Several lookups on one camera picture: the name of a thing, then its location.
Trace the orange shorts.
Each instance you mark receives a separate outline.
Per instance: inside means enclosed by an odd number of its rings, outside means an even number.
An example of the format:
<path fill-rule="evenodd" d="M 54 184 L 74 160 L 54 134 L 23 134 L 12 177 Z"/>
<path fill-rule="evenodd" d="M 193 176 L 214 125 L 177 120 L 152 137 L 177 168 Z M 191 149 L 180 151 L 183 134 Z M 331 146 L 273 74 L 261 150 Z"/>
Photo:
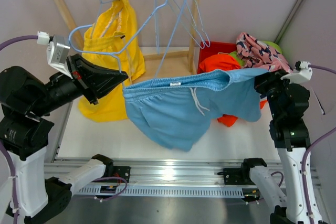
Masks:
<path fill-rule="evenodd" d="M 264 101 L 254 88 L 256 77 L 264 68 L 242 68 L 228 54 L 212 55 L 199 64 L 205 78 L 206 101 L 201 100 L 201 88 L 191 88 L 195 106 L 202 116 L 217 119 L 227 127 L 237 119 L 256 122 L 261 117 Z"/>

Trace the light blue shorts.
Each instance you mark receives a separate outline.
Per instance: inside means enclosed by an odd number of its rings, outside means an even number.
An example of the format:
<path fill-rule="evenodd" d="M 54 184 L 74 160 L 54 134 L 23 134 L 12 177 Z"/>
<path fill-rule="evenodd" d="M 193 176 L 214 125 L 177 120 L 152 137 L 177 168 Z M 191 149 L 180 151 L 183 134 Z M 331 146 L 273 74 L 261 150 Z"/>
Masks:
<path fill-rule="evenodd" d="M 233 115 L 248 122 L 261 117 L 255 77 L 263 68 L 247 68 L 153 79 L 123 89 L 131 122 L 150 140 L 185 152 L 205 134 L 211 121 Z"/>

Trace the blue hanger of pink shorts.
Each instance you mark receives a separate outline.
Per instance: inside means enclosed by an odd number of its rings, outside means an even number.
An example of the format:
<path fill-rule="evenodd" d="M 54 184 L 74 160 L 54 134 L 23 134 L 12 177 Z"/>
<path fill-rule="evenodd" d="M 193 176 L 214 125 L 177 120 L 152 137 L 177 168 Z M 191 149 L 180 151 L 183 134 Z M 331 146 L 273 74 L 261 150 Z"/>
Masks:
<path fill-rule="evenodd" d="M 157 17 L 157 7 L 158 2 L 157 0 L 154 0 L 154 8 L 153 8 L 153 17 L 154 17 L 154 28 L 155 28 L 155 46 L 156 46 L 156 52 L 157 54 L 160 53 L 160 31 L 159 31 L 159 20 Z"/>

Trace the blue hanger of green shorts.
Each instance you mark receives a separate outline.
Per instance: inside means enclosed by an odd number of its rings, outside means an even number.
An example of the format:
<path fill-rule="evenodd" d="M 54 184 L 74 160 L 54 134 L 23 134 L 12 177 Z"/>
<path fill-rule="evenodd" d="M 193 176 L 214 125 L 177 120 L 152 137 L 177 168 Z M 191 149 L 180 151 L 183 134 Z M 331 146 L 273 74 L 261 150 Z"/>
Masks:
<path fill-rule="evenodd" d="M 197 47 L 203 49 L 204 47 L 210 47 L 210 42 L 202 21 L 199 1 L 200 0 L 184 1 L 180 13 L 177 16 L 172 13 L 176 16 L 177 23 L 186 30 L 191 41 L 194 42 Z"/>

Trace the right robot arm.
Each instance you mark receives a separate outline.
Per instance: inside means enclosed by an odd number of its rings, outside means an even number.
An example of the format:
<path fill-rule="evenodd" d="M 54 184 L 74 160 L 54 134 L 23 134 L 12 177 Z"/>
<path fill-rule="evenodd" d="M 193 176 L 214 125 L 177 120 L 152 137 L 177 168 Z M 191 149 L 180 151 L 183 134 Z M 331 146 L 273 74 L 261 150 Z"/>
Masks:
<path fill-rule="evenodd" d="M 246 158 L 239 168 L 218 173 L 225 185 L 254 185 L 270 209 L 270 223 L 323 223 L 316 203 L 309 164 L 309 131 L 302 117 L 310 92 L 290 81 L 283 70 L 257 76 L 255 90 L 267 98 L 269 132 L 282 163 L 283 191 L 262 158 Z"/>

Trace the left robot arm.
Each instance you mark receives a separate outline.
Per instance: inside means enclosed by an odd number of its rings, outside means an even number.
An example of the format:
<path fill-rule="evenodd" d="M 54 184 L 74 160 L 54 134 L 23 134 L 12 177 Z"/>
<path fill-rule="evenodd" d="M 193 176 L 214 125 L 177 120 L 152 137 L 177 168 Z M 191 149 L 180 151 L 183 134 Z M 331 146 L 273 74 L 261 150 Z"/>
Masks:
<path fill-rule="evenodd" d="M 66 67 L 69 74 L 58 72 L 48 83 L 20 66 L 1 72 L 1 151 L 12 181 L 2 190 L 1 212 L 15 222 L 46 223 L 90 182 L 114 179 L 113 160 L 101 154 L 68 175 L 45 178 L 45 154 L 54 126 L 47 116 L 81 96 L 97 104 L 128 78 L 123 70 L 99 67 L 79 54 L 67 57 Z"/>

